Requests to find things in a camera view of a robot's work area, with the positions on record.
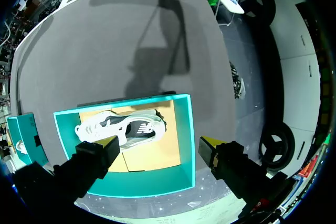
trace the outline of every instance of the white sneaker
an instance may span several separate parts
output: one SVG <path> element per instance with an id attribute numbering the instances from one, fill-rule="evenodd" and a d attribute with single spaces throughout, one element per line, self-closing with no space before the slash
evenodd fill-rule
<path id="1" fill-rule="evenodd" d="M 75 127 L 75 133 L 82 142 L 92 143 L 118 136 L 121 152 L 158 141 L 164 132 L 165 122 L 156 110 L 135 111 L 129 115 L 103 111 Z"/>

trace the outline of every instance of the gray tabletop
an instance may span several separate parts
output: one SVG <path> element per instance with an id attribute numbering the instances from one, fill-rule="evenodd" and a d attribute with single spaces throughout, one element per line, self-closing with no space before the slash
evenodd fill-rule
<path id="1" fill-rule="evenodd" d="M 76 0 L 49 16 L 19 45 L 10 88 L 12 113 L 34 113 L 52 165 L 67 160 L 53 112 L 167 91 L 191 95 L 197 148 L 201 135 L 226 142 L 235 138 L 229 60 L 207 0 Z M 201 157 L 196 157 L 196 188 L 177 197 L 199 197 L 202 178 L 211 175 Z M 223 185 L 214 193 L 217 183 L 209 179 L 208 202 L 227 193 Z M 116 202 L 123 207 L 131 201 L 134 205 L 134 199 L 103 198 L 110 208 Z M 126 209 L 115 209 L 116 215 L 172 214 Z M 109 207 L 95 211 L 113 214 Z M 183 211 L 187 210 L 175 207 L 173 212 Z"/>

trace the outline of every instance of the teal box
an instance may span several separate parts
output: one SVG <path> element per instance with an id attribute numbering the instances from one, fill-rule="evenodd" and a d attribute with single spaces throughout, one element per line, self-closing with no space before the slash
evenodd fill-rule
<path id="1" fill-rule="evenodd" d="M 7 121 L 13 145 L 16 146 L 16 143 L 20 140 L 25 144 L 28 154 L 16 151 L 21 161 L 26 165 L 30 165 L 34 161 L 41 166 L 47 164 L 48 159 L 37 134 L 34 115 L 30 113 L 12 116 Z"/>
<path id="2" fill-rule="evenodd" d="M 97 179 L 88 193 L 107 197 L 150 197 L 171 194 L 195 186 L 195 137 L 191 98 L 189 94 L 160 95 L 156 97 L 110 102 L 54 113 L 59 139 L 69 159 L 80 143 L 75 126 L 80 124 L 79 113 L 110 110 L 123 106 L 144 105 L 173 101 L 181 164 L 164 169 L 142 172 L 108 172 Z"/>

